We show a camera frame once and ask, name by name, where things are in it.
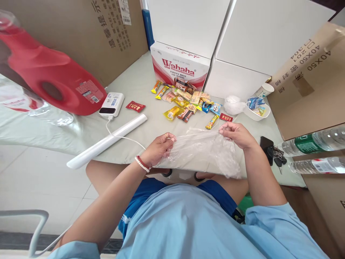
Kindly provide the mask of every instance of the plastic bottle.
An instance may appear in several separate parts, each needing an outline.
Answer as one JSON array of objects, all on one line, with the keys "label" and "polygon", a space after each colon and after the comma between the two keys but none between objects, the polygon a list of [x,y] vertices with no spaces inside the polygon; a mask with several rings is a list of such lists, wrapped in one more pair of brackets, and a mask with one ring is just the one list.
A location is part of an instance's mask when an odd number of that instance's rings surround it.
[{"label": "plastic bottle", "polygon": [[303,135],[278,145],[284,156],[299,156],[324,151],[345,149],[345,126],[324,129]]},{"label": "plastic bottle", "polygon": [[[0,40],[11,49],[10,68],[48,103],[77,115],[90,115],[101,108],[107,94],[100,83],[65,53],[33,39],[12,13],[3,10],[0,10]],[[52,85],[60,91],[61,100],[45,91],[46,86]]]},{"label": "plastic bottle", "polygon": [[299,174],[345,173],[345,157],[334,156],[295,161],[289,164],[289,168],[292,172]]},{"label": "plastic bottle", "polygon": [[57,126],[73,122],[73,116],[49,105],[8,78],[0,78],[0,104]]}]

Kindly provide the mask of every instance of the paper cup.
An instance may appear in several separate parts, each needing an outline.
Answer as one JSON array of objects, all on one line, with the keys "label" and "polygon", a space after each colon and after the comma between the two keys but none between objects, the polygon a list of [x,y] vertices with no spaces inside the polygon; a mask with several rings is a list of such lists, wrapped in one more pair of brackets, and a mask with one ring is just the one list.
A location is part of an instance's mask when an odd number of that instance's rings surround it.
[{"label": "paper cup", "polygon": [[259,90],[255,92],[255,95],[257,97],[264,98],[272,92],[274,92],[273,86],[267,83],[263,83],[263,85],[259,88]]}]

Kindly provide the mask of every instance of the red detergent bottle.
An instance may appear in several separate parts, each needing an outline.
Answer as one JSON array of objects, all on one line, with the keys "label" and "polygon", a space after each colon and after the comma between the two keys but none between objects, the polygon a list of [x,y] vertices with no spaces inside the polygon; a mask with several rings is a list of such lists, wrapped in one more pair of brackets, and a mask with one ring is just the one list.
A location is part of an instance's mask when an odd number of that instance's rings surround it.
[{"label": "red detergent bottle", "polygon": [[[0,40],[11,49],[10,68],[48,103],[77,115],[90,115],[101,108],[107,94],[96,78],[65,53],[33,39],[12,13],[3,10],[0,10]],[[45,85],[55,86],[61,98],[50,96]]]}]

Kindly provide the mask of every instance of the blue shorts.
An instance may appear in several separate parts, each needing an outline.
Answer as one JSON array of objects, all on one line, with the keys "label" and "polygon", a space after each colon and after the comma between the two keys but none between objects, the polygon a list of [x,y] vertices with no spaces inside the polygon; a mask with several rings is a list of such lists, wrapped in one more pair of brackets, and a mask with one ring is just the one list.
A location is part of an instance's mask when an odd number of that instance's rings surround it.
[{"label": "blue shorts", "polygon": [[[123,239],[125,239],[127,226],[131,217],[133,217],[141,205],[143,205],[152,194],[166,186],[167,185],[165,183],[158,181],[155,178],[146,178],[141,181],[119,223],[119,230],[122,233]],[[227,214],[230,216],[233,215],[237,208],[237,204],[219,183],[213,180],[207,180],[197,187],[211,194]]]}]

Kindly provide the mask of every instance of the plastic bag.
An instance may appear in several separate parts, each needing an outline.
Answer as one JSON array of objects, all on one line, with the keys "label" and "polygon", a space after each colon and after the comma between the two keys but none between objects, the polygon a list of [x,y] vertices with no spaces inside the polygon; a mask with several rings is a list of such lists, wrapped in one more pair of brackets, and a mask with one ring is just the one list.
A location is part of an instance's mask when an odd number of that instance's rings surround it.
[{"label": "plastic bag", "polygon": [[185,165],[192,160],[212,163],[227,178],[241,178],[235,143],[226,140],[218,131],[189,128],[186,135],[177,137],[160,166],[171,162]]},{"label": "plastic bag", "polygon": [[229,95],[225,98],[224,109],[231,115],[237,115],[243,112],[246,106],[247,104],[241,102],[241,99],[237,96]]}]

